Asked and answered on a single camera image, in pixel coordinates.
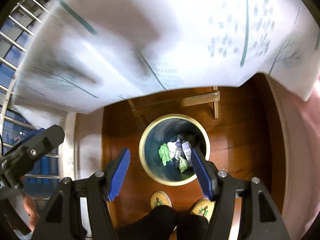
shoe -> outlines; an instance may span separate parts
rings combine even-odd
[[[214,202],[211,202],[208,198],[204,197],[196,203],[190,214],[205,217],[210,222],[213,209]]]
[[[157,191],[153,193],[150,201],[151,208],[154,209],[157,206],[169,206],[172,208],[172,203],[168,195],[163,191]]]

yellow slipper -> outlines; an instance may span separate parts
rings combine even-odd
[[[214,202],[211,202],[208,198],[204,197],[200,199],[190,214],[205,217],[210,221],[214,209]]]
[[[150,201],[151,208],[154,209],[157,206],[169,206],[172,207],[169,196],[163,191],[157,191],[153,193]]]

trash can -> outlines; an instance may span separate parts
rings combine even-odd
[[[180,186],[196,179],[193,168],[188,168],[183,173],[174,168],[172,162],[163,166],[159,157],[159,148],[162,144],[174,141],[178,134],[196,135],[200,142],[201,152],[205,159],[210,157],[209,137],[199,122],[183,114],[168,114],[153,121],[143,132],[139,143],[139,158],[145,172],[155,181],[168,185]]]

blue gripper pad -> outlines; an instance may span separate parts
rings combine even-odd
[[[124,177],[130,164],[130,151],[128,148],[122,148],[118,157],[111,161],[105,168],[107,180],[107,201],[113,201],[119,195]]]
[[[217,178],[214,175],[213,169],[209,166],[209,161],[206,161],[204,155],[195,149],[191,150],[191,162],[193,169],[197,175],[203,195],[213,201],[215,191],[217,189]]]

wood panel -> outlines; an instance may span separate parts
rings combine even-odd
[[[134,105],[153,104],[170,98],[195,96],[211,92],[212,87],[166,91],[133,99]],[[205,128],[210,139],[210,160],[219,169],[241,179],[259,177],[271,189],[271,153],[266,113],[255,82],[249,80],[239,88],[219,87],[219,118],[214,119],[213,104],[163,107],[147,113],[149,122],[165,114],[186,114]],[[153,181],[143,170],[138,145],[145,129],[133,116],[127,101],[105,107],[103,123],[103,156],[114,159],[122,147],[131,151],[131,163],[120,195],[115,199],[119,226],[135,222],[150,211],[150,197],[157,190],[167,192],[177,211],[189,209],[203,197],[197,180],[179,187]]]

